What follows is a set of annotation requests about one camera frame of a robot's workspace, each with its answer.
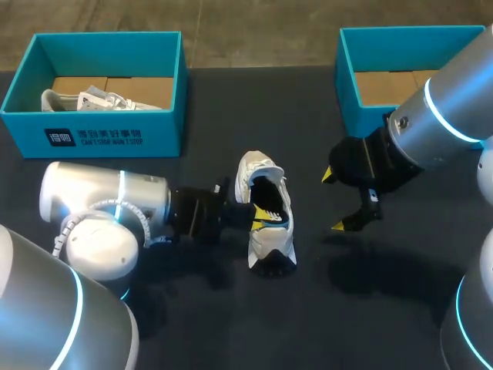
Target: cardboard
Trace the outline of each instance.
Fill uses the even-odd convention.
[[[58,94],[78,95],[81,91],[86,91],[91,85],[104,90],[107,80],[106,77],[57,77],[52,89]]]
[[[127,79],[120,79],[120,78],[113,78],[109,77],[108,82],[106,83],[106,88],[105,91],[107,93],[115,93],[118,95],[121,95],[125,99],[133,99],[130,97],[132,89],[130,85],[130,78]]]
[[[356,72],[364,106],[398,106],[418,89],[412,72]]]
[[[108,78],[106,92],[116,93],[138,103],[169,109],[173,98],[173,78]]]
[[[414,80],[416,81],[416,86],[420,89],[424,84],[436,73],[435,70],[427,71],[413,71]]]
[[[166,77],[132,77],[132,94],[128,99],[139,103],[158,106],[162,109],[171,107],[173,97],[173,78]]]

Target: shoe lace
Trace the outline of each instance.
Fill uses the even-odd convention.
[[[109,92],[106,96],[106,101],[111,102],[115,106],[118,106],[120,103],[123,104],[124,108],[134,110],[136,108],[136,103],[130,99],[125,99],[123,96],[118,95],[114,92]]]

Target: metal cylinder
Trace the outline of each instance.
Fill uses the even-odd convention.
[[[492,96],[490,26],[391,114],[391,138],[415,165],[440,165],[493,134]]]
[[[493,233],[459,285],[442,323],[440,341],[450,370],[493,366]]]
[[[60,224],[101,200],[117,199],[137,206],[147,217],[152,236],[160,235],[169,212],[166,179],[82,164],[54,162],[46,169],[39,195],[39,213],[46,222]],[[142,230],[135,215],[123,207],[108,207],[130,230]]]
[[[1,225],[0,261],[0,368],[135,368],[136,321],[113,294]]]

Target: concrete floor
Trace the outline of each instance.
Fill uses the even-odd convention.
[[[341,26],[493,22],[493,0],[0,0],[0,70],[35,32],[180,30],[192,67],[331,64]]]

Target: logo on box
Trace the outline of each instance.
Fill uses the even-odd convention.
[[[52,146],[75,146],[69,129],[45,129],[45,134]]]

